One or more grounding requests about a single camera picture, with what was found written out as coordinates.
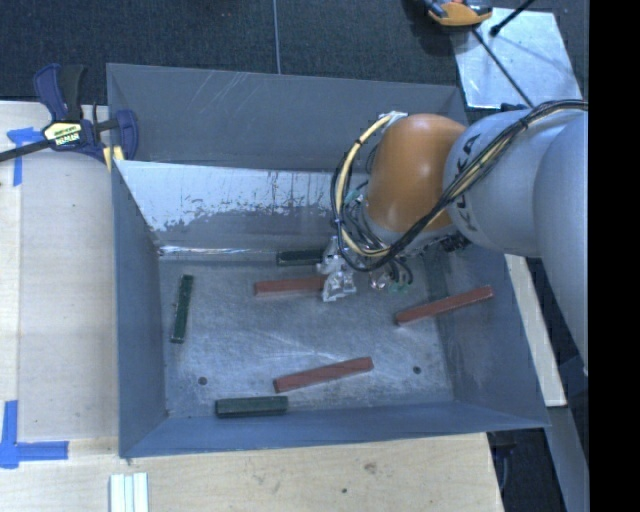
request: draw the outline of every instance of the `blue tape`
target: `blue tape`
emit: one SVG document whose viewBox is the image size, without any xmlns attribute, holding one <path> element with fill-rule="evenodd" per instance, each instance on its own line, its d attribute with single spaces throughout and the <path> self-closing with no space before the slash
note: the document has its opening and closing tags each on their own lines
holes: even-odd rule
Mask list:
<svg viewBox="0 0 640 512">
<path fill-rule="evenodd" d="M 69 441 L 18 443 L 18 401 L 5 402 L 2 438 L 0 438 L 0 468 L 16 469 L 20 462 L 35 460 L 66 460 Z"/>
<path fill-rule="evenodd" d="M 38 130 L 34 130 L 33 127 L 9 130 L 7 137 L 9 137 L 18 148 L 23 144 L 44 140 L 42 134 Z M 16 158 L 13 166 L 13 186 L 17 187 L 20 183 L 22 183 L 22 157 L 19 156 Z"/>
</svg>

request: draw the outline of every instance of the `gray bin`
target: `gray bin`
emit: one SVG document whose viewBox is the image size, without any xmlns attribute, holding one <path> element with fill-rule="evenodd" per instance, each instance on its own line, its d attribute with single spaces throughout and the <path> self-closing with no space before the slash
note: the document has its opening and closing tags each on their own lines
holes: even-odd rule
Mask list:
<svg viewBox="0 0 640 512">
<path fill-rule="evenodd" d="M 411 262 L 406 293 L 260 299 L 285 249 L 332 234 L 329 180 L 378 114 L 465 122 L 459 91 L 226 71 L 110 65 L 112 110 L 140 125 L 113 170 L 120 455 L 382 441 L 548 424 L 503 255 L 469 246 Z M 367 144 L 354 166 L 366 179 Z M 180 277 L 186 338 L 170 342 Z M 495 297 L 398 327 L 395 312 L 491 285 Z M 276 377 L 371 356 L 368 373 L 287 393 L 283 416 L 220 419 L 219 398 L 273 395 Z"/>
</svg>

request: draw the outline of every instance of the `wooden board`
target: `wooden board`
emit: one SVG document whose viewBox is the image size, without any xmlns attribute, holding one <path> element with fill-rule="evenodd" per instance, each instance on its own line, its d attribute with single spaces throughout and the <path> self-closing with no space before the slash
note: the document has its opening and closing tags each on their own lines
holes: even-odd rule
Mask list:
<svg viewBox="0 0 640 512">
<path fill-rule="evenodd" d="M 90 118 L 91 108 L 84 113 Z M 2 137 L 48 122 L 39 103 L 0 103 Z M 0 140 L 0 150 L 12 146 Z M 23 158 L 14 187 L 14 162 L 0 164 L 0 343 L 18 353 L 19 333 L 20 350 L 0 363 L 0 399 L 19 399 L 22 441 L 116 435 L 109 174 L 85 155 L 46 149 Z"/>
<path fill-rule="evenodd" d="M 3 471 L 2 509 L 104 511 L 111 474 L 146 472 L 154 512 L 504 510 L 483 434 L 130 462 L 115 450 L 73 441 L 68 461 Z"/>
</svg>

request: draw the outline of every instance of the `cable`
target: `cable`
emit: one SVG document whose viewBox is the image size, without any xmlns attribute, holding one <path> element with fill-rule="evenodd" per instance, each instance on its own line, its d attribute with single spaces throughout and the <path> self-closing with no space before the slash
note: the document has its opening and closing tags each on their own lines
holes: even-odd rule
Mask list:
<svg viewBox="0 0 640 512">
<path fill-rule="evenodd" d="M 343 227 L 342 207 L 343 201 L 346 196 L 345 183 L 347 178 L 351 174 L 351 164 L 356 154 L 360 150 L 360 147 L 367 141 L 367 139 L 375 133 L 379 128 L 387 124 L 392 119 L 392 116 L 386 115 L 378 119 L 373 123 L 365 132 L 355 141 L 347 155 L 345 156 L 343 163 L 338 167 L 331 180 L 331 204 L 333 207 L 335 221 L 338 224 L 338 240 L 342 240 L 349 246 L 356 254 L 360 256 L 383 256 L 389 250 L 388 248 L 376 249 L 374 251 L 363 249 L 359 247 L 349 236 L 349 233 Z"/>
<path fill-rule="evenodd" d="M 280 66 L 280 34 L 278 31 L 278 0 L 273 0 L 273 32 L 274 42 L 276 45 L 276 70 L 278 74 L 282 74 L 282 67 Z"/>
<path fill-rule="evenodd" d="M 382 245 L 380 240 L 371 233 L 371 231 L 366 227 L 358 224 L 358 212 L 360 208 L 360 204 L 356 203 L 353 207 L 347 207 L 344 210 L 344 220 L 345 224 L 350 226 L 358 235 L 361 243 L 366 244 L 371 247 L 381 248 Z"/>
<path fill-rule="evenodd" d="M 533 2 L 535 2 L 535 0 L 527 0 L 525 3 L 523 3 L 520 7 L 518 7 L 515 11 L 513 11 L 511 14 L 509 14 L 509 16 L 507 16 L 505 19 L 503 19 L 500 23 L 498 23 L 497 25 L 494 25 L 493 27 L 491 27 L 491 30 L 489 30 L 489 34 L 492 37 L 495 37 L 498 35 L 498 33 L 516 16 L 518 16 L 522 11 L 524 11 L 527 7 L 529 7 Z"/>
<path fill-rule="evenodd" d="M 400 272 L 398 271 L 398 260 L 391 260 L 388 265 L 391 269 L 391 280 L 397 283 L 400 280 Z"/>
<path fill-rule="evenodd" d="M 472 185 L 486 176 L 495 165 L 497 159 L 511 145 L 514 138 L 521 132 L 528 129 L 532 124 L 560 111 L 566 109 L 587 110 L 588 104 L 580 100 L 563 100 L 558 102 L 547 102 L 531 110 L 520 120 L 504 129 L 471 163 L 469 163 L 453 182 L 442 193 L 433 209 L 414 224 L 405 235 L 396 241 L 389 250 L 389 255 L 398 254 L 409 243 L 413 241 L 425 227 L 436 217 L 440 210 L 455 201 L 460 195 L 466 192 Z"/>
<path fill-rule="evenodd" d="M 405 262 L 404 258 L 396 258 L 394 261 L 396 261 L 396 263 L 398 263 L 398 265 L 400 265 L 404 269 L 404 271 L 407 273 L 407 284 L 412 284 L 413 272 L 411 271 L 411 268 L 409 267 L 409 265 Z"/>
<path fill-rule="evenodd" d="M 502 459 L 502 478 L 500 479 L 500 492 L 504 493 L 504 489 L 509 481 L 509 457 L 503 457 Z"/>
<path fill-rule="evenodd" d="M 371 174 L 373 159 L 376 157 L 377 152 L 378 152 L 377 145 L 369 152 L 369 156 L 367 157 L 367 161 L 365 162 L 365 165 L 364 165 L 364 170 L 367 172 L 367 174 Z"/>
<path fill-rule="evenodd" d="M 515 90 L 518 91 L 518 94 L 520 96 L 522 96 L 522 99 L 524 99 L 524 101 L 527 102 L 527 105 L 529 105 L 531 108 L 533 108 L 533 103 L 531 103 L 531 100 L 529 99 L 529 97 L 523 92 L 522 89 L 520 89 L 520 87 L 518 87 L 518 84 L 515 82 L 515 80 L 513 78 L 511 78 L 511 75 L 509 74 L 509 72 L 502 65 L 502 63 L 498 60 L 498 57 L 496 57 L 496 54 L 493 53 L 493 51 L 491 51 L 491 48 L 489 48 L 487 43 L 485 43 L 484 39 L 482 38 L 482 36 L 478 32 L 478 29 L 474 28 L 474 29 L 471 30 L 471 32 L 473 32 L 473 35 L 476 36 L 476 39 L 480 42 L 480 44 L 487 51 L 487 53 L 489 54 L 489 57 L 491 57 L 493 59 L 493 62 L 495 62 L 498 65 L 498 67 L 500 68 L 500 71 L 502 71 L 502 73 L 507 78 L 507 80 L 509 80 L 509 83 L 511 85 L 513 85 Z"/>
</svg>

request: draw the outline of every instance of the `yellow clamp label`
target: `yellow clamp label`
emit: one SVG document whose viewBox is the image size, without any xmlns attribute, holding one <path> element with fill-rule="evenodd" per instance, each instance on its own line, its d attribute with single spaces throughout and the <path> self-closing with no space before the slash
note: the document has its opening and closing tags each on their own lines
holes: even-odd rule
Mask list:
<svg viewBox="0 0 640 512">
<path fill-rule="evenodd" d="M 80 140 L 82 126 L 78 123 L 54 123 L 44 131 L 47 140 L 53 140 L 56 146 Z"/>
</svg>

